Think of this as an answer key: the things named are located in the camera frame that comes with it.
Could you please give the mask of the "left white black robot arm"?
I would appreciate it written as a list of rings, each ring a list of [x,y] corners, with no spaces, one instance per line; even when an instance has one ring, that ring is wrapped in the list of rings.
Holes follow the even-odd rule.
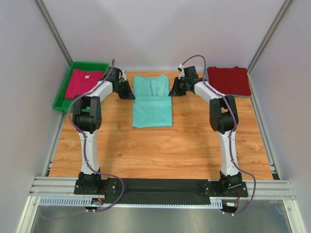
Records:
[[[122,100],[135,99],[124,71],[116,67],[111,67],[91,90],[76,96],[69,107],[73,110],[70,122],[78,131],[82,150],[82,167],[74,194],[97,195],[104,188],[97,156],[97,137],[102,124],[101,103],[113,92]]]

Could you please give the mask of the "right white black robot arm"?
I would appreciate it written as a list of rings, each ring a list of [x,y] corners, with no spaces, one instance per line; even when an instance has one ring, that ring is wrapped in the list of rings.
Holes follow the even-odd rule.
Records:
[[[169,95],[184,96],[191,91],[209,104],[209,123],[218,136],[222,159],[219,190],[223,195],[230,196],[242,184],[235,144],[239,122],[235,98],[218,92],[203,78],[199,78],[194,66],[180,65],[178,71],[180,74],[175,78]]]

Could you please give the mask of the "teal t shirt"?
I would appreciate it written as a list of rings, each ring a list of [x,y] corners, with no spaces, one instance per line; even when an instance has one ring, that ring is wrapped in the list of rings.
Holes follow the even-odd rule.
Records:
[[[133,121],[135,128],[171,127],[172,99],[169,96],[169,78],[135,76],[133,81]]]

